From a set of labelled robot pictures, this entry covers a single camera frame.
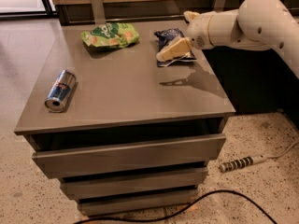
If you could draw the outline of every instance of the floor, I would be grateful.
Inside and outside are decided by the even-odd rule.
[[[86,219],[75,202],[62,194],[58,180],[48,180],[38,170],[31,161],[33,150],[13,132],[59,29],[57,20],[0,23],[0,223],[67,224]],[[275,112],[231,117],[224,132],[227,141],[218,159],[209,163],[209,175],[199,186],[199,196],[217,189],[236,190],[259,204],[277,223],[299,223],[299,145],[280,159],[225,174],[219,170],[224,161],[282,152],[298,140],[298,130],[281,112]],[[164,217],[182,207],[130,212],[117,217]],[[154,223],[271,221],[245,199],[218,193],[180,216]]]

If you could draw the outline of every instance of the cable connector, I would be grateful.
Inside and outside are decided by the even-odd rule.
[[[225,162],[220,166],[220,169],[223,173],[233,171],[235,169],[245,168],[247,166],[261,163],[267,160],[267,157],[264,155],[259,156],[248,156],[241,160]]]

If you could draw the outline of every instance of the cabinet top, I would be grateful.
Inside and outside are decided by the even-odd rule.
[[[186,30],[185,21],[136,22],[135,45],[110,52],[87,51],[80,34],[95,25],[63,27],[21,114],[15,134],[52,133],[214,118],[235,110],[201,50],[197,61],[158,67],[155,31]],[[44,106],[58,74],[69,69],[77,86],[63,113]]]

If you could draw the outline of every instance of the cabinet drawer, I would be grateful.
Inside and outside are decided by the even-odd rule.
[[[131,172],[129,175],[62,183],[61,190],[69,199],[78,201],[124,193],[198,186],[204,182],[207,168],[184,168],[168,172],[142,173],[143,170],[137,173]]]
[[[215,160],[224,141],[220,133],[37,152],[33,160],[48,178],[64,178]]]
[[[80,203],[78,205],[78,210],[80,210],[83,215],[94,216],[152,207],[162,207],[190,203],[194,198],[196,198],[197,193],[197,189],[160,191],[148,195],[138,195],[91,203]]]

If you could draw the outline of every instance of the gray table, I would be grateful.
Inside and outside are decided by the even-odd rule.
[[[62,28],[15,129],[88,216],[189,202],[235,112],[200,50],[196,62],[157,67],[153,33],[184,32],[184,21],[134,26],[137,44],[101,53],[80,38],[94,26]],[[67,110],[51,113],[44,100],[65,68],[78,85]]]

